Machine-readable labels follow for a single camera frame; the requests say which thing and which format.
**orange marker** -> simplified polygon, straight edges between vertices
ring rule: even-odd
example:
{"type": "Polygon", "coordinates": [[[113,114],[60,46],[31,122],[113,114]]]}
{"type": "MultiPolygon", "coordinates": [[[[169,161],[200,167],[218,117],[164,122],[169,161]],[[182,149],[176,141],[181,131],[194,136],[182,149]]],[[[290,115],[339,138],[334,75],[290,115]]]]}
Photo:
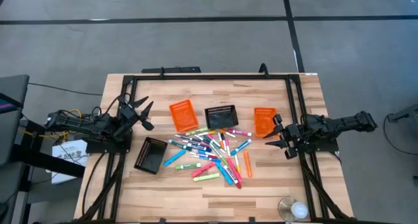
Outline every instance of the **orange marker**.
{"type": "Polygon", "coordinates": [[[251,171],[251,163],[249,163],[249,156],[248,156],[248,151],[244,151],[244,157],[246,159],[246,165],[247,165],[247,173],[249,177],[253,176],[253,173],[251,171]]]}

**small basket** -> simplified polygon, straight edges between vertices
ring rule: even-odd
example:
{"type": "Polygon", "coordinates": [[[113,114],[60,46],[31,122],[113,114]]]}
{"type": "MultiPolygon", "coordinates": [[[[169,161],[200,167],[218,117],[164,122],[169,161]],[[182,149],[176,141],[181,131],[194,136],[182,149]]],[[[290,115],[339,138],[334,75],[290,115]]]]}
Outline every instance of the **small basket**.
{"type": "Polygon", "coordinates": [[[238,125],[238,116],[234,105],[204,109],[209,129],[222,129],[238,125]]]}
{"type": "Polygon", "coordinates": [[[174,126],[179,133],[186,132],[199,125],[189,99],[170,105],[170,112],[174,126]]]}
{"type": "Polygon", "coordinates": [[[255,136],[263,138],[274,129],[273,117],[276,115],[275,108],[254,108],[255,136]]]}
{"type": "Polygon", "coordinates": [[[166,148],[166,142],[147,136],[133,167],[145,172],[157,174],[166,148]]]}

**gray floor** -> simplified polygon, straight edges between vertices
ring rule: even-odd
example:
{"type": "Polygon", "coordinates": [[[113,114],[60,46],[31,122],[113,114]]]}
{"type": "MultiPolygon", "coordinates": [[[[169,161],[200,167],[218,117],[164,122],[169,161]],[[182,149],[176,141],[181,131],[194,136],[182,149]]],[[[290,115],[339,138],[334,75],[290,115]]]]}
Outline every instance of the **gray floor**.
{"type": "MultiPolygon", "coordinates": [[[[290,0],[294,16],[418,14],[418,0],[290,0]]],[[[283,16],[282,0],[5,0],[0,20],[283,16]]],[[[386,143],[383,118],[418,102],[418,20],[295,22],[306,72],[318,72],[331,117],[372,113],[374,133],[339,138],[343,170],[359,219],[416,223],[418,158],[386,143]]],[[[195,24],[2,25],[0,76],[29,74],[32,82],[100,93],[108,73],[161,66],[200,66],[204,72],[295,72],[287,22],[195,24]]],[[[42,123],[57,109],[90,109],[100,97],[31,86],[25,114],[42,123]]],[[[390,138],[417,152],[408,122],[388,125],[390,138]]],[[[48,175],[37,171],[36,179],[48,175]]],[[[69,221],[80,181],[67,196],[37,188],[31,221],[69,221]]]]}

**orange basket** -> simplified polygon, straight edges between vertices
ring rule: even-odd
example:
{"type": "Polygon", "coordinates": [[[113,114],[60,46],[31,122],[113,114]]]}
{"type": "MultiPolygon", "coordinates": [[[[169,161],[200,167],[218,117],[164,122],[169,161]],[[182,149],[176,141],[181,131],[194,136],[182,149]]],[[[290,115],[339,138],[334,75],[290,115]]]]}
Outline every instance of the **orange basket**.
{"type": "Polygon", "coordinates": [[[273,117],[276,115],[275,108],[254,108],[255,136],[263,138],[274,129],[273,117]]]}
{"type": "Polygon", "coordinates": [[[189,99],[170,105],[170,112],[174,126],[176,126],[179,133],[188,131],[199,125],[189,99]]]}

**pile of markers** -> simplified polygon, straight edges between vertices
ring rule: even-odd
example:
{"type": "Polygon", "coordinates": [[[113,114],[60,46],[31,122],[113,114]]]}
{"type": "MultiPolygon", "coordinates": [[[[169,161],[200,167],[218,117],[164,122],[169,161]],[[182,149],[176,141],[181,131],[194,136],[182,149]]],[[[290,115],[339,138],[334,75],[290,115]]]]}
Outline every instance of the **pile of markers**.
{"type": "MultiPolygon", "coordinates": [[[[206,176],[199,176],[205,170],[216,166],[219,172],[223,175],[229,185],[235,184],[238,188],[241,188],[242,177],[240,175],[241,168],[238,162],[236,154],[243,150],[246,146],[251,144],[251,139],[244,141],[239,147],[234,150],[230,149],[229,140],[225,139],[224,133],[230,137],[235,138],[236,135],[251,136],[251,133],[238,131],[234,129],[217,131],[209,131],[207,127],[197,129],[192,132],[188,132],[185,135],[175,135],[175,137],[182,140],[182,143],[169,140],[169,144],[177,146],[182,150],[175,156],[171,157],[164,162],[164,166],[169,166],[175,160],[186,154],[188,151],[193,157],[197,159],[203,159],[210,161],[207,165],[202,167],[201,163],[193,163],[187,165],[177,165],[176,170],[198,168],[191,176],[194,178],[194,182],[208,180],[212,178],[219,178],[220,174],[209,174],[206,176]],[[217,141],[213,135],[217,133],[219,141],[217,141]]],[[[246,160],[248,176],[252,177],[251,165],[249,163],[248,152],[244,152],[244,158],[246,160]]]]}

